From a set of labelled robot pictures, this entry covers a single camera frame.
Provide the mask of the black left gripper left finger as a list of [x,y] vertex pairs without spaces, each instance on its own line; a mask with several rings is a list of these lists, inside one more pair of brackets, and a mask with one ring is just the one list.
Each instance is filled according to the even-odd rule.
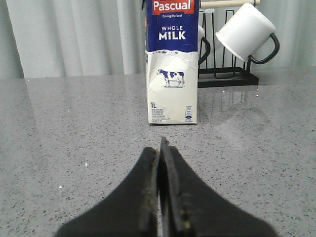
[[145,147],[125,179],[100,203],[65,223],[57,237],[155,237],[158,153]]

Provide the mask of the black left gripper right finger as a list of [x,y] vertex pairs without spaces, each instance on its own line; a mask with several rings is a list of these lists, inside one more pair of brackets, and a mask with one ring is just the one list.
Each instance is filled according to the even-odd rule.
[[175,146],[161,139],[158,187],[164,237],[276,237],[266,221],[204,183]]

